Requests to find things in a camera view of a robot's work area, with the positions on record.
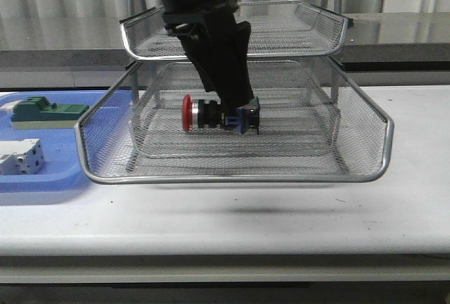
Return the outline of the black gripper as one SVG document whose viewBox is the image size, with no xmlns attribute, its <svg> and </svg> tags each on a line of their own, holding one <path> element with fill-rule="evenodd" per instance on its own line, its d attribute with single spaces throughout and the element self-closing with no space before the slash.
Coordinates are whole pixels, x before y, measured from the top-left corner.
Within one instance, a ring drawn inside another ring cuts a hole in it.
<svg viewBox="0 0 450 304">
<path fill-rule="evenodd" d="M 238 3 L 218 3 L 162 15 L 167 34 L 179 38 L 205 91 L 215 91 L 226 107 L 254 98 L 247 64 L 251 24 L 237 23 L 237 10 Z"/>
</svg>

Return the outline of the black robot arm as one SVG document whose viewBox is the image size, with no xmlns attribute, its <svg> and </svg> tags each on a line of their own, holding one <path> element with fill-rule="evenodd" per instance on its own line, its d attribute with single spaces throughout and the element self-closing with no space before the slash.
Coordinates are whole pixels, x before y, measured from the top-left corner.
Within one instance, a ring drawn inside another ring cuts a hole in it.
<svg viewBox="0 0 450 304">
<path fill-rule="evenodd" d="M 168 35 L 177 37 L 206 91 L 228 109 L 254 95 L 247 66 L 251 24 L 236 22 L 238 0 L 162 0 Z"/>
</svg>

